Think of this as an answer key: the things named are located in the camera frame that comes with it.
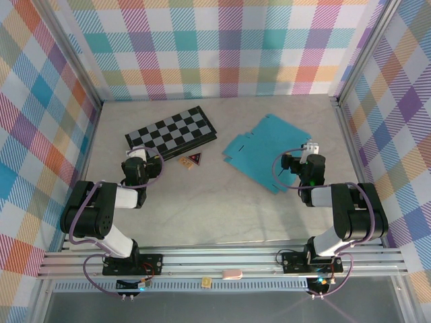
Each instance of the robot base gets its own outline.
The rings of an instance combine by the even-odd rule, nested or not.
[[[162,273],[162,254],[138,254],[130,258],[106,257],[102,275],[104,276],[158,276]]]
[[[283,252],[281,261],[283,263],[283,273],[285,274],[331,274],[342,273],[343,264],[339,257],[330,259],[309,260],[307,252]]]

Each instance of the chessboard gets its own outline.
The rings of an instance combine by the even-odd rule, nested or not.
[[[216,133],[201,107],[197,106],[125,136],[131,149],[136,146],[154,148],[168,160],[217,139]],[[153,158],[156,154],[148,151],[147,155]]]

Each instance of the white tabletop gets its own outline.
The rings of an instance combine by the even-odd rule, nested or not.
[[[147,189],[141,209],[116,209],[114,224],[140,246],[214,244],[305,239],[332,225],[332,210],[308,208],[296,191],[273,194],[223,161],[223,150],[268,113],[312,135],[327,158],[326,183],[356,180],[327,96],[273,96],[155,102],[105,103],[87,180],[120,182],[128,145],[125,134],[200,105],[218,138],[191,170],[166,162],[160,180]]]

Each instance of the wooden block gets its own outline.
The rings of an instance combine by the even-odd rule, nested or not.
[[[193,168],[193,163],[191,162],[191,160],[187,159],[186,157],[181,157],[179,159],[179,163],[184,167],[186,167],[188,170]]]
[[[212,279],[210,277],[202,277],[201,286],[203,288],[211,288],[211,282],[212,282]]]

